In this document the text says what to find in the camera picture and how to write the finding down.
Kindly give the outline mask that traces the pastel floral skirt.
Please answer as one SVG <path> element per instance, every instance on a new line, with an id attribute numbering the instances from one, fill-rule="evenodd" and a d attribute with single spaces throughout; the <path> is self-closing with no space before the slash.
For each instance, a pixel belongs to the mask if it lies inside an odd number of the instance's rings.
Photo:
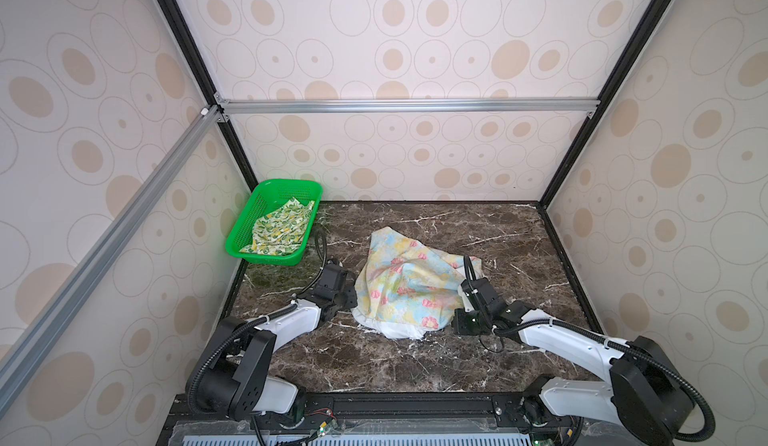
<path id="1" fill-rule="evenodd" d="M 389 339 L 420 340 L 450 325 L 469 302 L 460 294 L 464 257 L 431 248 L 390 227 L 371 234 L 355 281 L 354 319 Z"/>

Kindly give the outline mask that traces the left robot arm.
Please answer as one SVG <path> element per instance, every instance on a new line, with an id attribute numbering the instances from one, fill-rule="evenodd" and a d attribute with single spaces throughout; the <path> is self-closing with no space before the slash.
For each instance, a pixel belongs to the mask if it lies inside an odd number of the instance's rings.
<path id="1" fill-rule="evenodd" d="M 328 260 L 289 304 L 254 319 L 227 317 L 216 326 L 190 373 L 187 405 L 198 415 L 246 420 L 256 415 L 302 421 L 305 390 L 269 374 L 273 354 L 357 305 L 350 271 Z"/>

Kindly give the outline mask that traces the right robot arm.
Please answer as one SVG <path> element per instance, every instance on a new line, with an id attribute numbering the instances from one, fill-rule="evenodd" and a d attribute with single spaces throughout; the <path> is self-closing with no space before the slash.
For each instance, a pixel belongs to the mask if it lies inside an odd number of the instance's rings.
<path id="1" fill-rule="evenodd" d="M 705 399 L 653 340 L 601 335 L 524 301 L 508 303 L 485 278 L 466 278 L 458 294 L 463 302 L 453 319 L 458 334 L 512 340 L 594 375 L 592 381 L 538 377 L 516 407 L 531 427 L 552 426 L 561 418 L 592 419 L 619 425 L 646 445 L 712 436 L 715 423 Z"/>

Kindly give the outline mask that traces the green yellow patterned skirt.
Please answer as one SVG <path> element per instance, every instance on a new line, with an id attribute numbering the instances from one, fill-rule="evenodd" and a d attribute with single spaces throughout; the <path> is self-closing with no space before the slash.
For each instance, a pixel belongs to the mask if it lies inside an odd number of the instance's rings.
<path id="1" fill-rule="evenodd" d="M 297 251 L 308 228 L 315 202 L 301 203 L 292 197 L 286 204 L 260 218 L 252 227 L 252 240 L 241 253 L 285 256 Z"/>

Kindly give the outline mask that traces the green plastic basket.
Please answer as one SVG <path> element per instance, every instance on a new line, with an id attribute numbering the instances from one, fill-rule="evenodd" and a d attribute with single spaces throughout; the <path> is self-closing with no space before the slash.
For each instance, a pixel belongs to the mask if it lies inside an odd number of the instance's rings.
<path id="1" fill-rule="evenodd" d="M 298 264 L 306 250 L 310 231 L 322 200 L 323 187 L 320 183 L 300 179 L 270 179 L 260 183 L 246 202 L 244 210 L 226 240 L 228 254 L 243 259 L 251 264 L 294 266 Z M 311 205 L 308 224 L 299 236 L 298 248 L 285 254 L 245 252 L 243 248 L 253 243 L 253 226 L 260 218 L 276 212 L 290 200 L 296 199 L 306 207 Z"/>

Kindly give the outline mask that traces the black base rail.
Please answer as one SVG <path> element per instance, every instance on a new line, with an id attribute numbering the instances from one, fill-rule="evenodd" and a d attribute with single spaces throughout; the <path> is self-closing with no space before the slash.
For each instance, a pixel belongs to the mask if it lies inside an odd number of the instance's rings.
<path id="1" fill-rule="evenodd" d="M 160 445 L 635 445 L 623 427 L 575 416 L 528 420 L 520 393 L 310 393 L 296 424 L 191 413 L 175 399 Z"/>

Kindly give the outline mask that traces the horizontal aluminium rail back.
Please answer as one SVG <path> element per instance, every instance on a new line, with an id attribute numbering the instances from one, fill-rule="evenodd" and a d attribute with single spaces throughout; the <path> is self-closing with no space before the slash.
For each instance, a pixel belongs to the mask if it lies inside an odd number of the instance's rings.
<path id="1" fill-rule="evenodd" d="M 223 100 L 232 114 L 396 112 L 594 112 L 598 98 L 423 98 L 423 100 Z"/>

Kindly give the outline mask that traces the diagonal aluminium rail left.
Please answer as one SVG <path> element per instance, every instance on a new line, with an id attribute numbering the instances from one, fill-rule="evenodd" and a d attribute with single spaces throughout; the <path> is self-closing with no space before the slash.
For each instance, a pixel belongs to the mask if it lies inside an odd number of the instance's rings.
<path id="1" fill-rule="evenodd" d="M 211 104 L 198 115 L 4 359 L 1 366 L 2 415 L 7 414 L 138 227 L 174 182 L 194 149 L 216 124 L 220 113 L 220 106 Z"/>

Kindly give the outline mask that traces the left black frame post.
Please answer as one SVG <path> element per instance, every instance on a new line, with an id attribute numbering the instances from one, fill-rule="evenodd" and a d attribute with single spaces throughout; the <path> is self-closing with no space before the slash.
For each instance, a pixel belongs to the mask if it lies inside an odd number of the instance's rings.
<path id="1" fill-rule="evenodd" d="M 158 6 L 168 23 L 172 36 L 186 61 L 195 80 L 198 90 L 208 106 L 219 106 L 216 98 L 218 90 L 210 76 L 210 72 L 204 62 L 204 58 L 198 48 L 196 40 L 186 22 L 177 0 L 156 0 Z M 245 148 L 230 119 L 222 114 L 223 119 L 218 121 L 218 127 L 226 142 L 229 152 L 232 154 L 246 185 L 253 191 L 258 186 L 258 179 L 247 158 Z"/>

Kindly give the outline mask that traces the black frame post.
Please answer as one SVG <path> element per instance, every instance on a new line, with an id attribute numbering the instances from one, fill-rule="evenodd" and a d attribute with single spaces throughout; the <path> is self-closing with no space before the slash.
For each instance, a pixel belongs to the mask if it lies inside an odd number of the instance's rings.
<path id="1" fill-rule="evenodd" d="M 567 176 L 570 174 L 578 157 L 586 148 L 594 130 L 599 125 L 600 120 L 606 114 L 611 106 L 615 96 L 617 96 L 622 84 L 627 80 L 632 68 L 634 68 L 640 54 L 647 46 L 651 36 L 657 30 L 664 14 L 672 5 L 674 0 L 650 0 L 648 7 L 643 11 L 640 20 L 633 30 L 627 46 L 622 50 L 618 60 L 608 76 L 608 80 L 600 90 L 598 96 L 599 104 L 596 110 L 584 120 L 580 126 L 575 139 L 567 150 L 560 166 L 558 166 L 550 184 L 548 184 L 542 198 L 539 202 L 539 210 L 546 211 L 554 202 L 556 195 L 562 188 Z"/>
<path id="2" fill-rule="evenodd" d="M 216 98 L 218 90 L 210 76 L 210 72 L 204 62 L 204 58 L 198 48 L 196 40 L 186 22 L 177 0 L 156 0 L 158 6 L 168 23 L 172 36 L 186 61 L 195 80 L 198 90 L 208 106 L 219 106 Z M 247 158 L 245 148 L 230 119 L 222 114 L 223 119 L 218 121 L 218 127 L 226 142 L 229 152 L 232 154 L 246 185 L 253 191 L 258 186 L 258 179 Z"/>

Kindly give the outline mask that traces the right black frame post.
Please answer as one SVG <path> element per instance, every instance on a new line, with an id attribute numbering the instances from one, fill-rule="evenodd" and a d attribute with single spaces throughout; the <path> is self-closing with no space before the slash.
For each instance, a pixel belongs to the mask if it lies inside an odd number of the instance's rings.
<path id="1" fill-rule="evenodd" d="M 627 80 L 632 68 L 634 68 L 640 54 L 647 46 L 651 36 L 657 30 L 664 14 L 672 5 L 674 0 L 650 0 L 648 7 L 643 11 L 640 20 L 633 30 L 627 46 L 622 50 L 618 60 L 608 76 L 608 80 L 600 90 L 598 96 L 599 104 L 596 110 L 584 120 L 580 126 L 575 139 L 567 150 L 560 166 L 558 166 L 550 184 L 548 184 L 542 198 L 539 202 L 539 210 L 546 211 L 554 202 L 556 195 L 562 188 L 567 176 L 570 174 L 578 157 L 586 148 L 594 130 L 599 125 L 600 120 L 606 114 L 611 106 L 615 96 L 617 96 L 622 84 Z"/>

